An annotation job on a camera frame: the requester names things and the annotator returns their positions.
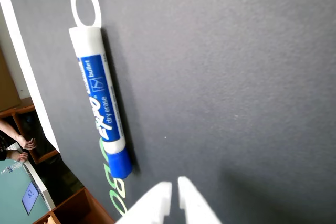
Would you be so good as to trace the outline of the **person's hand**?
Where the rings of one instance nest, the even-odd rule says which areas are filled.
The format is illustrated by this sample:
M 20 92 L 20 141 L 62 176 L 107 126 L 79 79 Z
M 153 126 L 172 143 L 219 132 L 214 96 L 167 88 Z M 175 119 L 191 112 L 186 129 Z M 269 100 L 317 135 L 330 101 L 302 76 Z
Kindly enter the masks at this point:
M 12 151 L 11 159 L 13 159 L 17 162 L 24 163 L 28 160 L 28 158 L 29 158 L 29 156 L 28 156 L 28 153 L 26 153 L 26 152 L 20 153 L 19 151 Z
M 16 141 L 25 150 L 33 150 L 37 147 L 36 140 L 34 138 L 26 140 L 22 135 L 20 135 Z

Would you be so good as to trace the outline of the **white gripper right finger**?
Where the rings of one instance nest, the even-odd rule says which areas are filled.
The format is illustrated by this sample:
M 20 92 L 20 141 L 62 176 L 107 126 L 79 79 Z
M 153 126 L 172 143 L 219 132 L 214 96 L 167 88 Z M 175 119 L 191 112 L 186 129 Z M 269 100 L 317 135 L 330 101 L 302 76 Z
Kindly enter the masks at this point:
M 185 223 L 221 223 L 203 195 L 185 176 L 177 180 L 179 206 L 185 212 Z

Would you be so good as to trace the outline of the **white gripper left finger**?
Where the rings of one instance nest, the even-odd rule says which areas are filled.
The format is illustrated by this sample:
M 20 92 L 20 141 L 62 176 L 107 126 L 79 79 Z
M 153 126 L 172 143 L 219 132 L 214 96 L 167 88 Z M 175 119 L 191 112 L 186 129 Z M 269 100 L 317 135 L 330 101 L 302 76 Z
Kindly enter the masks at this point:
M 170 214 L 172 183 L 159 182 L 146 192 L 117 223 L 164 223 Z

